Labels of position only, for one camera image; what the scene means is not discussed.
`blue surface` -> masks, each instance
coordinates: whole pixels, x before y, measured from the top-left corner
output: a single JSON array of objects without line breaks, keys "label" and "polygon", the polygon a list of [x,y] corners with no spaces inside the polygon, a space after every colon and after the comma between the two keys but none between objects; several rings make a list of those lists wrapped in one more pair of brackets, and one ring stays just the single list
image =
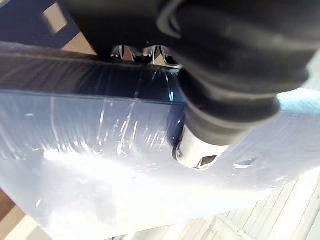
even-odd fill
[{"label": "blue surface", "polygon": [[320,166],[320,93],[307,89],[201,172],[172,158],[176,69],[0,43],[0,89],[0,187],[57,239],[250,207]]},{"label": "blue surface", "polygon": [[[59,3],[67,25],[53,34],[43,12],[55,2]],[[79,32],[63,0],[12,0],[0,7],[0,41],[60,49]]]}]

